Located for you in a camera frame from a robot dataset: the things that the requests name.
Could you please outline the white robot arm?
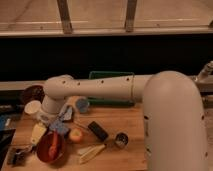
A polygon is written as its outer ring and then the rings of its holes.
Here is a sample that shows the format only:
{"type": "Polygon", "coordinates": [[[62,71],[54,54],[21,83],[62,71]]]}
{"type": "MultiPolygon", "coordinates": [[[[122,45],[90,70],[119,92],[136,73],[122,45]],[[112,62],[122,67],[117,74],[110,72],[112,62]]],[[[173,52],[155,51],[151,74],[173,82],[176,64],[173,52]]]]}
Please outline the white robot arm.
{"type": "Polygon", "coordinates": [[[176,71],[77,80],[52,77],[37,119],[48,125],[67,99],[86,96],[142,104],[148,171],[209,171],[205,112],[197,83],[176,71]]]}

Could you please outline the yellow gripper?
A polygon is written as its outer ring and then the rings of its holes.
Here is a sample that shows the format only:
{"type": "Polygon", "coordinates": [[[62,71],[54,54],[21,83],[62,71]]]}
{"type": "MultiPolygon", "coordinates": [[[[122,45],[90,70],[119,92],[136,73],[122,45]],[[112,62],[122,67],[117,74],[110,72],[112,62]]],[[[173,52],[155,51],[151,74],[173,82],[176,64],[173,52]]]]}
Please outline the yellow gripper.
{"type": "Polygon", "coordinates": [[[40,139],[42,138],[42,136],[46,133],[46,131],[47,131],[47,127],[43,123],[41,122],[36,123],[33,127],[32,135],[30,138],[31,144],[37,145],[40,139]]]}

